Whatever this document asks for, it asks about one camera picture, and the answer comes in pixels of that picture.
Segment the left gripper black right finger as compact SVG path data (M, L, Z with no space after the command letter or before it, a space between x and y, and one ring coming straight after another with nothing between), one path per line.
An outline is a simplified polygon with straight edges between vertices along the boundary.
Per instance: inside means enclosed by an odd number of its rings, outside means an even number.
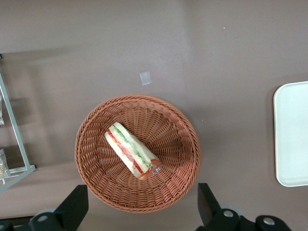
M203 223L198 231L255 230L255 223L246 219L237 207L219 204L206 183L198 183L197 205Z

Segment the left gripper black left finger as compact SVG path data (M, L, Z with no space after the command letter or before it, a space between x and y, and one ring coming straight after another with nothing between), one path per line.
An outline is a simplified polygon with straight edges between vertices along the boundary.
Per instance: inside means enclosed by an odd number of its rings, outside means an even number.
M78 185L53 211L34 216L32 231L76 231L89 209L88 188Z

